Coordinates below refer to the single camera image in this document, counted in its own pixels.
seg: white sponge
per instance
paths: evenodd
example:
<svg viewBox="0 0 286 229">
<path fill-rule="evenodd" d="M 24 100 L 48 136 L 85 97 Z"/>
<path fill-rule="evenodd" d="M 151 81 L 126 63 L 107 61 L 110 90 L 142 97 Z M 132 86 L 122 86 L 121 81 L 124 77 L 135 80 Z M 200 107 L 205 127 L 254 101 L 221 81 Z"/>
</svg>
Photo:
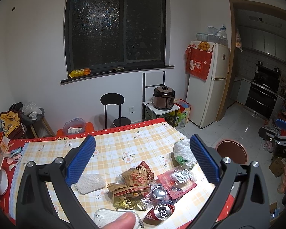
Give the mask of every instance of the white sponge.
<svg viewBox="0 0 286 229">
<path fill-rule="evenodd" d="M 80 194 L 88 194 L 105 187 L 106 182 L 99 174 L 82 174 L 74 185 Z"/>
<path fill-rule="evenodd" d="M 100 208 L 96 210 L 93 221 L 99 228 L 103 228 L 105 225 L 115 221 L 117 218 L 127 212 L 130 211 L 114 211 L 106 208 Z M 133 229 L 139 229 L 140 227 L 143 228 L 144 224 L 140 217 L 135 212 L 132 213 L 134 213 L 136 216 L 136 223 L 134 224 Z"/>
</svg>

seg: brown trash can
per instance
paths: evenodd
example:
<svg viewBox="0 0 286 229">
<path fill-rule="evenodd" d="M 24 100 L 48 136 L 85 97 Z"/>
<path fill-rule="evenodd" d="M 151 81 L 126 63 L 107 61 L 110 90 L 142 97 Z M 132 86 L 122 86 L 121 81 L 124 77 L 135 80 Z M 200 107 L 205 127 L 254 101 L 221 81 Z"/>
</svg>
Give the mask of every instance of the brown trash can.
<svg viewBox="0 0 286 229">
<path fill-rule="evenodd" d="M 232 139 L 223 139 L 215 147 L 221 157 L 229 157 L 237 164 L 246 164 L 248 155 L 241 143 Z"/>
</svg>

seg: white small table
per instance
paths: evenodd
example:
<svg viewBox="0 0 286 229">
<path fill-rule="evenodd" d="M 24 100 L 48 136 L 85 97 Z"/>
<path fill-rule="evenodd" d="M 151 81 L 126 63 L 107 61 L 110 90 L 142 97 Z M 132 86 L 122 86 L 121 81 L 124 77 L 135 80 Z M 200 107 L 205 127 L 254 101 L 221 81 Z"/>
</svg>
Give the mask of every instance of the white small table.
<svg viewBox="0 0 286 229">
<path fill-rule="evenodd" d="M 176 123 L 177 112 L 179 110 L 179 107 L 176 104 L 174 104 L 174 106 L 169 110 L 160 110 L 155 108 L 153 105 L 153 101 L 142 102 L 142 104 L 143 104 L 143 119 L 145 119 L 145 108 L 149 108 L 156 115 L 156 118 L 159 118 L 160 115 L 164 115 L 169 112 L 175 111 L 173 124 L 171 125 L 172 127 L 174 127 Z"/>
</svg>

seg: window sill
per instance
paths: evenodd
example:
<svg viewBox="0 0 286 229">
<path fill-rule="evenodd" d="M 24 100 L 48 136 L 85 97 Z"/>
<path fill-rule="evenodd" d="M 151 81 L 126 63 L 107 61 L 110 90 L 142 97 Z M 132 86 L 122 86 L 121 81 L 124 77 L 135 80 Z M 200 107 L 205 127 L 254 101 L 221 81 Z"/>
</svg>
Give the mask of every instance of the window sill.
<svg viewBox="0 0 286 229">
<path fill-rule="evenodd" d="M 103 77 L 103 76 L 109 76 L 109 75 L 114 75 L 114 74 L 119 74 L 119 73 L 127 73 L 127 72 L 136 72 L 136 71 L 146 71 L 146 70 L 154 70 L 154 69 L 173 69 L 175 66 L 174 65 L 145 65 L 144 67 L 138 65 L 138 66 L 129 66 L 126 67 L 122 70 L 112 70 L 112 69 L 100 69 L 98 71 L 94 70 L 94 73 L 86 75 L 86 76 L 81 76 L 81 77 L 74 77 L 74 78 L 68 78 L 65 80 L 61 80 L 60 84 L 64 85 L 67 83 L 73 83 L 77 81 L 82 81 L 94 77 Z"/>
</svg>

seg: dark window pane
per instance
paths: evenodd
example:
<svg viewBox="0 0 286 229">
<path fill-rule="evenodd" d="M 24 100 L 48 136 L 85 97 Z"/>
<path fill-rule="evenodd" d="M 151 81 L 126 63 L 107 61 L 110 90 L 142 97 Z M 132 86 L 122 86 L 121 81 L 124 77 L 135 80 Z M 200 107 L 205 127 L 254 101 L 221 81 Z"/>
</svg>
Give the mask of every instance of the dark window pane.
<svg viewBox="0 0 286 229">
<path fill-rule="evenodd" d="M 73 0 L 74 68 L 122 61 L 119 24 L 120 0 Z"/>
<path fill-rule="evenodd" d="M 163 59 L 163 0 L 126 0 L 127 62 Z"/>
</svg>

